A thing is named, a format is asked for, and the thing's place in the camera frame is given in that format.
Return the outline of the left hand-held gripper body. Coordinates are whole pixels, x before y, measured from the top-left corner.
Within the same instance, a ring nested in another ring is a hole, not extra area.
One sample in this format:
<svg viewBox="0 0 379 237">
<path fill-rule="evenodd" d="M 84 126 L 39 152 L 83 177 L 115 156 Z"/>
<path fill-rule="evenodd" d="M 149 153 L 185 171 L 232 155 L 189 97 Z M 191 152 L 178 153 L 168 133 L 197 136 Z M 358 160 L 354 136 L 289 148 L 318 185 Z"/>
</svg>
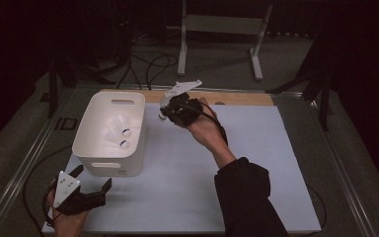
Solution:
<svg viewBox="0 0 379 237">
<path fill-rule="evenodd" d="M 106 200 L 92 198 L 92 193 L 81 192 L 81 182 L 61 171 L 56 179 L 53 206 L 65 215 L 78 214 L 106 204 Z"/>
</svg>

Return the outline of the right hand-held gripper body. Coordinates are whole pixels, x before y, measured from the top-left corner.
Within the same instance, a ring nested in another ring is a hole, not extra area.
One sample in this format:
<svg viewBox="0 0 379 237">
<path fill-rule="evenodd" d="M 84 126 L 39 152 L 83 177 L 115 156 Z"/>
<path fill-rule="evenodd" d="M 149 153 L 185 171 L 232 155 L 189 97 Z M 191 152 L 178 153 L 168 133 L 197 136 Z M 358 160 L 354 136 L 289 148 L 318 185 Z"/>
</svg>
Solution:
<svg viewBox="0 0 379 237">
<path fill-rule="evenodd" d="M 179 126 L 188 126 L 198 119 L 203 112 L 203 108 L 198 99 L 191 99 L 188 91 L 200 86 L 202 82 L 200 80 L 192 82 L 177 82 L 176 85 L 169 90 L 165 97 L 171 98 L 178 96 L 178 102 L 172 107 L 171 111 L 174 111 L 177 116 L 177 121 L 174 122 Z"/>
</svg>

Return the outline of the white plastic shuttlecock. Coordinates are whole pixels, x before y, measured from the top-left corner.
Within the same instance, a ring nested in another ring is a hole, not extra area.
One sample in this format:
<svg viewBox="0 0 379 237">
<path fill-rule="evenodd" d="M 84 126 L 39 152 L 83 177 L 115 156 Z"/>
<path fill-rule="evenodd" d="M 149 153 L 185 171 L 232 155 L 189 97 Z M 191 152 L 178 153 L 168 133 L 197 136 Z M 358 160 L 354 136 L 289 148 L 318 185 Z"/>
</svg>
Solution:
<svg viewBox="0 0 379 237">
<path fill-rule="evenodd" d="M 112 135 L 110 130 L 106 134 L 106 140 L 117 145 L 121 149 L 126 149 L 129 146 L 128 137 Z"/>
<path fill-rule="evenodd" d="M 123 137 L 129 137 L 131 135 L 131 130 L 125 117 L 116 116 L 112 119 L 111 134 Z"/>
<path fill-rule="evenodd" d="M 165 120 L 168 117 L 170 110 L 170 98 L 165 97 L 160 103 L 159 118 Z"/>
</svg>

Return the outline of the white plastic basket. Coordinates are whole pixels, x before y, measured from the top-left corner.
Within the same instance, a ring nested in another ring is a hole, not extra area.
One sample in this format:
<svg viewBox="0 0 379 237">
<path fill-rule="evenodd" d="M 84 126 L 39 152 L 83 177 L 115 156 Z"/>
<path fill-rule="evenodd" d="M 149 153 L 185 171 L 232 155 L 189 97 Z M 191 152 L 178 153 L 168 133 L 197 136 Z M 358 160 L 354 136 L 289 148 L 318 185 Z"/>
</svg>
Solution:
<svg viewBox="0 0 379 237">
<path fill-rule="evenodd" d="M 116 116 L 125 117 L 131 130 L 126 149 L 106 140 Z M 81 119 L 72 152 L 95 176 L 136 176 L 143 164 L 146 132 L 145 97 L 142 94 L 99 92 L 91 98 Z"/>
</svg>

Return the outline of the person's left hand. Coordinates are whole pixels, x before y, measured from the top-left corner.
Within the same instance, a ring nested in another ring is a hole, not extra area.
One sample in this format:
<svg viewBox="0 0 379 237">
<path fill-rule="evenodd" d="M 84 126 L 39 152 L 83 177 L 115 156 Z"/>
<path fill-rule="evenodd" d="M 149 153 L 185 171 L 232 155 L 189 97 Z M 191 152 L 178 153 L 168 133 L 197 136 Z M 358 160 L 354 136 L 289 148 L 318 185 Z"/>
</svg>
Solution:
<svg viewBox="0 0 379 237">
<path fill-rule="evenodd" d="M 46 202 L 51 207 L 55 237 L 81 237 L 89 211 L 65 215 L 54 208 L 54 196 L 55 189 L 52 189 L 46 197 Z"/>
</svg>

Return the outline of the person's right hand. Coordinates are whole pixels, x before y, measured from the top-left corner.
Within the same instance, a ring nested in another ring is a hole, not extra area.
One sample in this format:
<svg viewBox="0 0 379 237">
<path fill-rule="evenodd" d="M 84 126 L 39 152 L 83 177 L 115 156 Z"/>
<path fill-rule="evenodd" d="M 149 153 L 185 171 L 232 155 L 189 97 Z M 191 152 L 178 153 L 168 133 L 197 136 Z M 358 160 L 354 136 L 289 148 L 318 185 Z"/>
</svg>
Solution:
<svg viewBox="0 0 379 237">
<path fill-rule="evenodd" d="M 221 169 L 235 161 L 236 157 L 226 144 L 216 122 L 210 119 L 216 119 L 216 113 L 204 98 L 199 98 L 198 100 L 201 102 L 206 116 L 199 116 L 195 122 L 186 126 L 186 129 L 198 143 L 212 154 L 217 167 Z"/>
</svg>

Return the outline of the black tripod stand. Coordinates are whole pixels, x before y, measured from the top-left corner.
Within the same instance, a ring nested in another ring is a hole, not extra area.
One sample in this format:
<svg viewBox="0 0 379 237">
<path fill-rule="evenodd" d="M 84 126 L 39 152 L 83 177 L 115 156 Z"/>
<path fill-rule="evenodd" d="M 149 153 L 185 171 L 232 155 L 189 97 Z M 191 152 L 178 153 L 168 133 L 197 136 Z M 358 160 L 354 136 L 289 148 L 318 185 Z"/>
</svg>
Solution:
<svg viewBox="0 0 379 237">
<path fill-rule="evenodd" d="M 79 73 L 103 85 L 113 85 L 114 82 L 105 79 L 97 72 L 67 55 L 52 56 L 48 61 L 48 117 L 52 118 L 58 107 L 58 81 L 69 88 L 74 88 L 78 82 L 75 74 Z"/>
<path fill-rule="evenodd" d="M 319 122 L 328 131 L 327 115 L 329 111 L 330 85 L 336 47 L 322 34 L 314 39 L 306 57 L 294 79 L 274 89 L 266 90 L 268 94 L 280 94 L 303 82 L 307 83 L 302 92 L 305 101 L 314 101 L 320 96 Z"/>
</svg>

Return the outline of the grey metal stand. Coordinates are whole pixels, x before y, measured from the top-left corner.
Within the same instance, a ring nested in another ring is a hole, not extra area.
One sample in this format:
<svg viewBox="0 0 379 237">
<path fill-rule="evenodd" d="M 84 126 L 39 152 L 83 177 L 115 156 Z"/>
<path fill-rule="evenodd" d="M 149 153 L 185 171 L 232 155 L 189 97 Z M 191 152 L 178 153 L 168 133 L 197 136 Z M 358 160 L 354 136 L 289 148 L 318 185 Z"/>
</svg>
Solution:
<svg viewBox="0 0 379 237">
<path fill-rule="evenodd" d="M 255 46 L 250 49 L 250 58 L 256 80 L 262 81 L 264 79 L 259 52 L 273 9 L 272 4 L 266 4 L 265 12 L 260 19 L 193 15 L 188 13 L 187 6 L 188 0 L 182 0 L 181 48 L 178 60 L 179 76 L 186 74 L 188 54 L 187 32 L 204 32 L 257 36 Z"/>
</svg>

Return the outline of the black floor bracket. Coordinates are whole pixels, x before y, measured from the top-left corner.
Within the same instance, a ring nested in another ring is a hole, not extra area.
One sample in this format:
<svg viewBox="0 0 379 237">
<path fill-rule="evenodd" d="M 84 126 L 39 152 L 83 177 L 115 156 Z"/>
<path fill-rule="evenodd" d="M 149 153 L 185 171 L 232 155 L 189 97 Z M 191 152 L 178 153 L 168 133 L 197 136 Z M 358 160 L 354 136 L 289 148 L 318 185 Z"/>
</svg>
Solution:
<svg viewBox="0 0 379 237">
<path fill-rule="evenodd" d="M 76 118 L 59 118 L 54 127 L 55 130 L 75 130 L 78 120 Z"/>
</svg>

